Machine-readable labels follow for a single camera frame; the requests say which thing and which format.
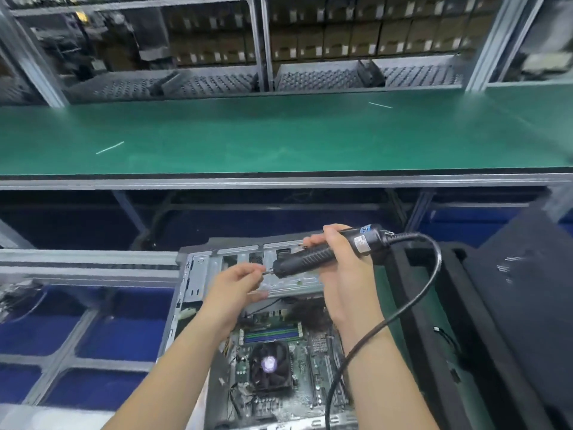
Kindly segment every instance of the white label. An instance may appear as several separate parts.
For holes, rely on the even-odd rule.
[[[105,69],[105,64],[103,61],[101,60],[93,60],[92,61],[92,67],[94,68],[94,70],[96,71],[101,71]]]
[[[408,1],[408,5],[406,6],[406,12],[404,16],[407,18],[408,16],[412,16],[414,13],[414,6],[416,5],[415,1]]]
[[[468,0],[468,3],[466,4],[466,12],[471,12],[475,5],[476,5],[476,0]]]
[[[365,235],[354,237],[354,245],[356,246],[356,250],[360,253],[366,253],[370,251],[370,245],[368,244]]]
[[[379,4],[376,7],[376,19],[382,19],[383,16],[384,16],[384,5]]]
[[[444,1],[438,1],[434,6],[434,15],[440,16],[443,12],[443,3]]]

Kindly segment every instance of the motherboard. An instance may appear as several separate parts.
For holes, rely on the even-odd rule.
[[[225,352],[231,371],[224,428],[324,416],[326,393],[344,357],[323,297],[240,319]],[[350,410],[342,383],[332,412]]]

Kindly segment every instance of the electric screwdriver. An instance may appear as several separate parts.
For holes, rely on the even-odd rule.
[[[389,245],[387,236],[393,232],[383,229],[381,225],[366,225],[361,228],[351,228],[340,231],[357,256],[369,255]],[[308,272],[323,264],[336,260],[334,251],[327,243],[312,246],[300,252],[291,253],[277,259],[273,268],[263,274],[274,274],[283,278],[294,274]]]

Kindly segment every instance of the cooling fan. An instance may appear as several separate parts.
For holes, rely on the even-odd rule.
[[[292,389],[290,354],[282,341],[257,344],[250,354],[250,382],[257,393]]]

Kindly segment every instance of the right hand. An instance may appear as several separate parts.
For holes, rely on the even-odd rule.
[[[340,224],[326,225],[323,234],[303,240],[307,247],[327,242],[336,256],[337,263],[321,267],[319,273],[328,313],[340,331],[346,353],[383,320],[372,259],[355,255],[348,240],[339,233],[348,228]]]

